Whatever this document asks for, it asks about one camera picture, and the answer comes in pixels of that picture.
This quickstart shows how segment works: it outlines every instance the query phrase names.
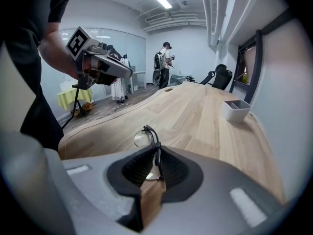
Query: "window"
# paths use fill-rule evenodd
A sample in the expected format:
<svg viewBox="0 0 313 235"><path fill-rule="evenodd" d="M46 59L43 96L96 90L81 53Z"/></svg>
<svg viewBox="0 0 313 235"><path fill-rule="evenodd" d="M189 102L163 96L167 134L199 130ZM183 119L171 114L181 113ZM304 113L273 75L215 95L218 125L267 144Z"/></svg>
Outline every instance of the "window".
<svg viewBox="0 0 313 235"><path fill-rule="evenodd" d="M256 46L240 53L240 61L236 81L249 85L253 75Z"/></svg>

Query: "backpack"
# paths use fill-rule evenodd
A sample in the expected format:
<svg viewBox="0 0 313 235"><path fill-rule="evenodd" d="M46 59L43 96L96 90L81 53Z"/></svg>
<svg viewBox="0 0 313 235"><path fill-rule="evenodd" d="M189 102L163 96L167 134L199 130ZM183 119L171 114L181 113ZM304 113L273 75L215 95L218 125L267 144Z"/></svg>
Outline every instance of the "backpack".
<svg viewBox="0 0 313 235"><path fill-rule="evenodd" d="M127 59L127 54L121 58L120 62L122 62L126 67L131 68L131 63Z"/></svg>
<svg viewBox="0 0 313 235"><path fill-rule="evenodd" d="M165 67L164 64L163 64L163 56L164 56L164 54L162 54L160 51L155 54L155 58L154 58L154 60L155 60L155 70L161 70L161 69L163 69Z"/></svg>

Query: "yellow tablecloth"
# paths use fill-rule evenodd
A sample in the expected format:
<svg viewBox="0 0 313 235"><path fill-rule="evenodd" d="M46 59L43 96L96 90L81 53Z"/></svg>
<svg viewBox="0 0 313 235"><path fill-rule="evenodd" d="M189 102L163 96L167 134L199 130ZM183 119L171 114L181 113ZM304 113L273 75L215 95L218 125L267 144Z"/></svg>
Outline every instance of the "yellow tablecloth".
<svg viewBox="0 0 313 235"><path fill-rule="evenodd" d="M77 89L75 88L71 88L67 91L58 93L57 97L58 97L59 106L63 107L67 111L68 105L75 100L76 90ZM92 97L91 89L88 89L86 91L79 90L79 93L78 93L79 100L84 100L90 103L91 97Z"/></svg>

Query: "cap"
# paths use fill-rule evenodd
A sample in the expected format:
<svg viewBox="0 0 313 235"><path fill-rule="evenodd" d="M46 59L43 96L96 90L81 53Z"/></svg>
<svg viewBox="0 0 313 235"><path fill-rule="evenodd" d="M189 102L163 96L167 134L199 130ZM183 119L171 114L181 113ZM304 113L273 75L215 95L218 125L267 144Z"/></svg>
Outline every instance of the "cap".
<svg viewBox="0 0 313 235"><path fill-rule="evenodd" d="M165 47L165 46L167 46L167 45L170 46L170 49L172 48L169 42L165 42L165 43L163 44L163 47Z"/></svg>

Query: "white container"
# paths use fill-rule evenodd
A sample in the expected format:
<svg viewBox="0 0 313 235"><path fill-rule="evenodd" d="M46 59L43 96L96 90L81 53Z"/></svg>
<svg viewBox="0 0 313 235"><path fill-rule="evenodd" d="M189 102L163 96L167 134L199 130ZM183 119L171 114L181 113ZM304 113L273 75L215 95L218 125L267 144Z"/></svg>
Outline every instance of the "white container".
<svg viewBox="0 0 313 235"><path fill-rule="evenodd" d="M224 101L222 116L230 122L242 122L250 109L251 106L243 100Z"/></svg>

